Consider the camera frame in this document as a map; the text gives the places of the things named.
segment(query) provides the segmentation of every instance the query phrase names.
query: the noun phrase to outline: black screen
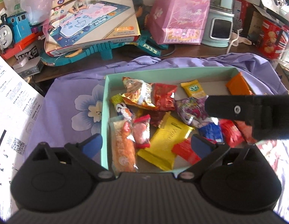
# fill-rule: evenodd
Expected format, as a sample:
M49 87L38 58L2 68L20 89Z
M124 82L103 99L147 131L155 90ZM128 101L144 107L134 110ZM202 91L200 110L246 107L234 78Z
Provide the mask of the black screen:
M228 39L231 32L232 22L222 19L214 19L212 31L213 38Z

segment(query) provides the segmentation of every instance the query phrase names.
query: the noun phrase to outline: orange toy part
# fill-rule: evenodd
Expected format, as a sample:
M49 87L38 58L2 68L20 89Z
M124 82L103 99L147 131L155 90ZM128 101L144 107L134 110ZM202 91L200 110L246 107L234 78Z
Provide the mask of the orange toy part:
M13 48L7 49L4 54L1 54L1 57L4 60L7 60L14 56L15 54L19 53L20 51L24 50L28 47L32 42L34 42L39 36L42 35L43 32L39 33L32 33L31 35L25 37L20 42L16 43Z
M241 72L234 76L226 84L226 87L229 89L232 95L253 95L253 92L250 90L250 87L245 81Z

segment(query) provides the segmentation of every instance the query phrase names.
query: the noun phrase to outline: toy train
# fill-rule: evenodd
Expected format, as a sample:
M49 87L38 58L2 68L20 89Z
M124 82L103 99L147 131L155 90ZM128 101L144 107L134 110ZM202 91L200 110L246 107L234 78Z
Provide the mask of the toy train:
M41 33L40 26L30 26L26 13L10 17L3 14L0 25L2 58L9 59L19 53L35 41Z

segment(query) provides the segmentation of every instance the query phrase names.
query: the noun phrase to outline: blue toy train cab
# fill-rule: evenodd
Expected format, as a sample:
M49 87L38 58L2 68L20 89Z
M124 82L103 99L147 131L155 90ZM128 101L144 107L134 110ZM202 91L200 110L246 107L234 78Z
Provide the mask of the blue toy train cab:
M15 16L10 16L7 18L8 24L13 26L14 41L15 43L20 42L25 37L29 36L31 32L31 27L29 25L28 19L25 13L21 13Z

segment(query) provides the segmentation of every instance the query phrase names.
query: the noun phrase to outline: ridged black surface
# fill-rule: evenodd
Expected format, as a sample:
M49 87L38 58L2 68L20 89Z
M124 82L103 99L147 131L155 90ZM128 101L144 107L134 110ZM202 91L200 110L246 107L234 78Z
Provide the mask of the ridged black surface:
M254 215L224 212L206 202L190 183L170 173L123 173L99 184L79 206L60 213L18 211L10 224L280 224L273 211Z

